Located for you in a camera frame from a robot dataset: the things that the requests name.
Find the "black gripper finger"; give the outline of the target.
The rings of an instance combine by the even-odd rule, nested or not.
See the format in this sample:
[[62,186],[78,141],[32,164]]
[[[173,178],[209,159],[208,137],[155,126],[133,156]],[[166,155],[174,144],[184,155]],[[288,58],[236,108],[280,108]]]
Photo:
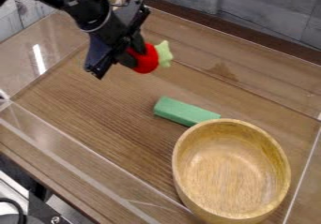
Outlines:
[[117,60],[125,67],[129,68],[137,67],[137,60],[127,52],[119,54]]
[[141,30],[134,30],[130,32],[130,47],[139,54],[146,53],[146,42],[141,34]]

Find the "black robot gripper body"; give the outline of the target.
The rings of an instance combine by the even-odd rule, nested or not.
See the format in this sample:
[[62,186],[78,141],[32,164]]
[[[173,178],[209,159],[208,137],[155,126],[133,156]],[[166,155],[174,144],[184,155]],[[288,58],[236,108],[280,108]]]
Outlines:
[[110,7],[106,20],[87,31],[90,49],[85,70],[98,79],[102,79],[111,66],[119,63],[118,55],[127,52],[131,47],[131,31],[141,30],[150,14],[145,0],[130,0],[126,7],[118,9]]

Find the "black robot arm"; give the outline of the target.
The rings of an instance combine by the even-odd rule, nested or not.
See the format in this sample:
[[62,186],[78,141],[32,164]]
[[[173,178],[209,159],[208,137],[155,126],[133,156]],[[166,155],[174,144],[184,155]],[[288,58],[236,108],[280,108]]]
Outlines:
[[[0,0],[0,6],[8,0]],[[90,36],[85,70],[103,78],[115,64],[146,74],[158,66],[157,53],[141,35],[151,11],[145,0],[35,0],[73,17],[78,28]]]

